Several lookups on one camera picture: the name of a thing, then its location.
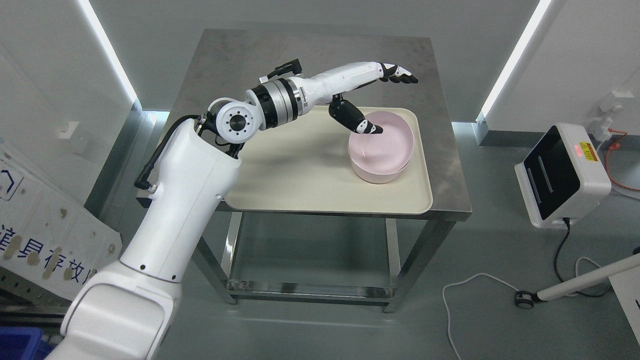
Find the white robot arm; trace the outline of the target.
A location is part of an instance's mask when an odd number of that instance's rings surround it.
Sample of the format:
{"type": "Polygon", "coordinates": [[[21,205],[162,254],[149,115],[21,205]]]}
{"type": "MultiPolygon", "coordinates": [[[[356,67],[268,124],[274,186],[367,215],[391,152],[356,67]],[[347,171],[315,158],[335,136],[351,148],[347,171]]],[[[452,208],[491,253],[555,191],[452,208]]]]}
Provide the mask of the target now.
{"type": "Polygon", "coordinates": [[[259,130],[306,107],[298,59],[277,66],[243,101],[219,98],[167,130],[135,179],[150,194],[140,226],[118,260],[75,297],[50,360],[151,360],[182,299],[181,281],[201,235],[238,178],[239,152],[259,130]]]}

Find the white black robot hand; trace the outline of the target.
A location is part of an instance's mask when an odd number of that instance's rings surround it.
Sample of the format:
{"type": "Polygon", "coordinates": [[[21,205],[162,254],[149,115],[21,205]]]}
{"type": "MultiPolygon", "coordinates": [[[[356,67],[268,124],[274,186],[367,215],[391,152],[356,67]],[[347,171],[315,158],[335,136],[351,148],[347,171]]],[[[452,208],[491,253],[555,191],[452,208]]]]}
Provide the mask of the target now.
{"type": "Polygon", "coordinates": [[[346,92],[361,89],[374,82],[393,84],[418,84],[418,78],[397,64],[361,61],[339,66],[308,79],[297,79],[301,89],[302,116],[319,104],[327,104],[329,116],[350,132],[368,135],[382,134],[384,129],[372,121],[343,98],[346,92]]]}

